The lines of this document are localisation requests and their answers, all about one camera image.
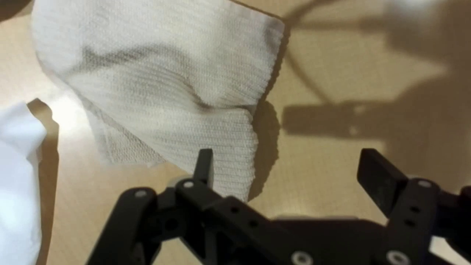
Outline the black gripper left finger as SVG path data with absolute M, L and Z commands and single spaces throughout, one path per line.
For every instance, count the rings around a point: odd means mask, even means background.
M 193 171 L 193 180 L 207 188 L 213 183 L 213 152 L 210 149 L 200 149 Z

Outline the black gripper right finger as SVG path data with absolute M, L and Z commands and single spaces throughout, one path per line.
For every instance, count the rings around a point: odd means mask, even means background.
M 408 179 L 375 149 L 362 149 L 356 180 L 377 208 L 388 216 Z

